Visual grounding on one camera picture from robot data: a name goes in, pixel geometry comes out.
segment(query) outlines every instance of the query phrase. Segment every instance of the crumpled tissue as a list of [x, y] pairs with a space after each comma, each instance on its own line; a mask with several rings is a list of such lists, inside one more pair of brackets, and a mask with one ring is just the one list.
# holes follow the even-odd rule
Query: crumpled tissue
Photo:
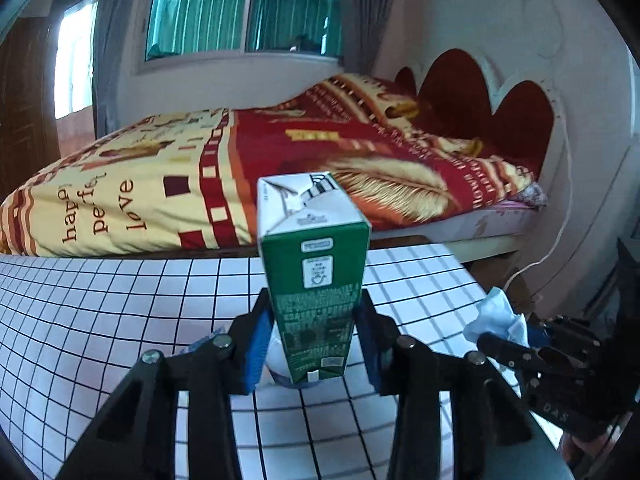
[[478, 305], [478, 318], [463, 330], [467, 341], [476, 344], [485, 332], [529, 348], [527, 322], [523, 314], [514, 314], [506, 294], [494, 286]]

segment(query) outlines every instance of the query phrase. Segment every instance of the yellow blanket section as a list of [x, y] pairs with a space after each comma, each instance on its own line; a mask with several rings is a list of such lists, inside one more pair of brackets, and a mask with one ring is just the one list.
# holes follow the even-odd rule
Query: yellow blanket section
[[223, 116], [228, 121], [224, 109], [153, 116], [47, 166], [0, 206], [1, 252], [169, 250], [180, 248], [181, 230], [199, 228], [216, 248], [199, 161]]

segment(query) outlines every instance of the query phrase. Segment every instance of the bright window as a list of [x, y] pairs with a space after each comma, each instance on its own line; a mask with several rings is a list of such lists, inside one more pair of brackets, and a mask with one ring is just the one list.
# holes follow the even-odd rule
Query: bright window
[[340, 0], [152, 0], [145, 61], [216, 51], [337, 57]]
[[83, 0], [65, 12], [56, 55], [56, 119], [91, 106], [94, 25], [98, 0]]
[[337, 57], [340, 0], [253, 0], [247, 50], [288, 50]]

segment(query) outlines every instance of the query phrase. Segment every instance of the gray curtain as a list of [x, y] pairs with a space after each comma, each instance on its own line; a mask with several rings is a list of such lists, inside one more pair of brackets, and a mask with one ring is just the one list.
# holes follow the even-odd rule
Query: gray curtain
[[370, 74], [393, 0], [342, 0], [342, 55], [346, 72]]
[[133, 0], [99, 0], [94, 29], [94, 121], [96, 138], [120, 127], [118, 75]]

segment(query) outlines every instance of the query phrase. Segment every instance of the white cable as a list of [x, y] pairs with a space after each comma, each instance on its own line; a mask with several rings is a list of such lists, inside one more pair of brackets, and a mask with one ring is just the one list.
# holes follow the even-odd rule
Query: white cable
[[560, 230], [558, 231], [558, 235], [556, 236], [556, 240], [554, 241], [554, 244], [551, 246], [551, 249], [549, 250], [549, 252], [539, 261], [537, 262], [533, 262], [532, 264], [529, 264], [528, 266], [524, 267], [523, 269], [520, 269], [518, 272], [515, 272], [508, 280], [507, 283], [505, 283], [503, 291], [507, 292], [509, 286], [511, 285], [511, 283], [513, 282], [513, 280], [515, 280], [519, 275], [521, 275], [523, 272], [526, 272], [526, 270], [531, 269], [532, 267], [538, 266], [539, 264], [544, 263], [549, 256], [551, 256], [551, 254], [556, 250], [556, 247], [558, 247], [558, 244], [560, 243], [560, 238], [562, 237], [562, 234], [564, 234], [564, 229], [566, 228], [566, 225], [569, 223], [569, 217], [571, 216], [571, 209], [574, 205], [574, 180], [572, 177], [572, 158], [571, 158], [571, 147], [569, 146], [569, 134], [567, 133], [566, 130], [566, 124], [564, 123], [564, 117], [562, 118], [562, 132], [564, 133], [564, 145], [566, 146], [566, 166], [567, 166], [567, 177], [569, 179], [569, 204], [566, 208], [566, 214], [564, 216], [564, 221], [562, 222], [562, 225], [560, 226]]

